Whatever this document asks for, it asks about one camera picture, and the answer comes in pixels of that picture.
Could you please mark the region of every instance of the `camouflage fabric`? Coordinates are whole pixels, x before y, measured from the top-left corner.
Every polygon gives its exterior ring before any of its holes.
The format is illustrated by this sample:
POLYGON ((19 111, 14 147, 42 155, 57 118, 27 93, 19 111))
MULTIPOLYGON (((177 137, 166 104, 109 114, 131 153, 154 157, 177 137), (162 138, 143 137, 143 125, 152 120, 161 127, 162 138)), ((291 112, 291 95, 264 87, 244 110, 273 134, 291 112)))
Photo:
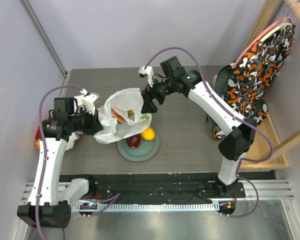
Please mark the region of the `camouflage fabric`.
MULTIPOLYGON (((264 42, 255 42, 235 69, 231 68, 234 63, 224 67, 216 79, 216 93, 247 119, 254 118, 258 125, 268 114, 264 95, 290 52, 294 34, 294 25, 293 28, 285 26, 264 42)), ((213 137, 224 137, 217 124, 214 126, 213 137)))

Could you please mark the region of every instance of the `apple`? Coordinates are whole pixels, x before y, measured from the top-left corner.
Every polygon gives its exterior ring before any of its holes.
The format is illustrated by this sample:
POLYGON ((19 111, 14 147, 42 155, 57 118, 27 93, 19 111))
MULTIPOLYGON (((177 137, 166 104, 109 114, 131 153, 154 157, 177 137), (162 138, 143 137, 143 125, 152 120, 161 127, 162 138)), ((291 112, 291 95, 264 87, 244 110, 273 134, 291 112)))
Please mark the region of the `apple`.
POLYGON ((141 143, 141 135, 137 134, 134 136, 130 136, 130 137, 126 138, 125 141, 126 141, 126 144, 130 148, 135 149, 135 148, 139 147, 139 145, 141 143))

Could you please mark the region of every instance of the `gray floor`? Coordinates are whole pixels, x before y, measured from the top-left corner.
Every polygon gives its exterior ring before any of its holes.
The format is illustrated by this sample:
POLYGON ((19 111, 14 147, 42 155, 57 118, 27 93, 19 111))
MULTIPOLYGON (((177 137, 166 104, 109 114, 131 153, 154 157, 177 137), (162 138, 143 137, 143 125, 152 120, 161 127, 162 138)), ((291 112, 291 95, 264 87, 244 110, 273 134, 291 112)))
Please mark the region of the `gray floor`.
MULTIPOLYGON (((222 66, 205 66, 205 78, 211 82, 222 66)), ((100 94, 97 107, 116 91, 141 88, 147 80, 138 76, 138 68, 72 70, 69 85, 100 94)), ((78 95, 72 89, 67 96, 78 95)), ((218 140, 212 139, 213 124, 206 123, 206 113, 194 102, 175 93, 165 98, 151 125, 161 137, 158 153, 146 162, 129 162, 117 150, 117 144, 100 144, 84 135, 64 155, 61 174, 125 174, 167 172, 218 172, 221 154, 218 140)))
MULTIPOLYGON (((255 201, 239 201, 236 214, 247 213, 255 201)), ((47 239, 62 239, 60 229, 45 229, 47 239)), ((30 229, 26 240, 40 240, 30 229)), ((226 218, 215 211, 103 213, 74 220, 67 240, 292 240, 280 200, 263 200, 245 218, 226 218)))

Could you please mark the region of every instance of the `gray wall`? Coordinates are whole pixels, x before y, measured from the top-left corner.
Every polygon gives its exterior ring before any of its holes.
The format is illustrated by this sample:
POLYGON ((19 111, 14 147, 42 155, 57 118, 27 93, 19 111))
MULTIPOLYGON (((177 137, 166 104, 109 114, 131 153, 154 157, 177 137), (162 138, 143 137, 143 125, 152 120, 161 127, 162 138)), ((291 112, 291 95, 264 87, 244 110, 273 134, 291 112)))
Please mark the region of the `gray wall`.
MULTIPOLYGON (((0 240, 13 239, 17 206, 36 173, 40 99, 61 83, 62 75, 20 2, 0 0, 0 240)), ((45 110, 51 104, 49 98, 45 110)))
MULTIPOLYGON (((203 66, 227 65, 241 53, 264 0, 30 2, 70 70, 138 67, 171 46, 188 49, 203 66)), ((177 54, 183 65, 194 65, 177 54)))
MULTIPOLYGON (((290 16, 296 25, 293 46, 266 97, 280 140, 300 129, 300 24, 292 13, 290 16)), ((289 180, 300 209, 300 145, 286 155, 290 167, 277 173, 289 180)))

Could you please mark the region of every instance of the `wooden rack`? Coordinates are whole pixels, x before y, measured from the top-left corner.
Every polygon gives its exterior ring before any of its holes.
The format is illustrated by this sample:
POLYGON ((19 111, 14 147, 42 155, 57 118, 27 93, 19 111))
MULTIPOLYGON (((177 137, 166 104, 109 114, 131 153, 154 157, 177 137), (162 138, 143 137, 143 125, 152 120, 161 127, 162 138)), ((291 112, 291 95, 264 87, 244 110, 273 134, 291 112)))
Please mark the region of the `wooden rack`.
MULTIPOLYGON (((245 44, 244 49, 264 30, 267 28, 269 21, 273 17, 281 0, 266 0, 255 22, 253 30, 245 44)), ((294 14, 300 23, 300 2, 298 0, 284 0, 288 8, 294 14)), ((216 82, 217 76, 214 76, 212 84, 216 82)), ((296 145, 300 144, 300 130, 292 134, 283 142, 280 142, 271 115, 268 113, 265 121, 258 126, 273 142, 274 153, 272 157, 261 163, 251 163, 244 161, 241 166, 242 171, 269 171, 281 170, 289 166, 285 152, 289 151, 296 145)), ((268 142, 259 134, 255 135, 254 144, 246 154, 249 159, 263 159, 269 154, 270 147, 268 142)))

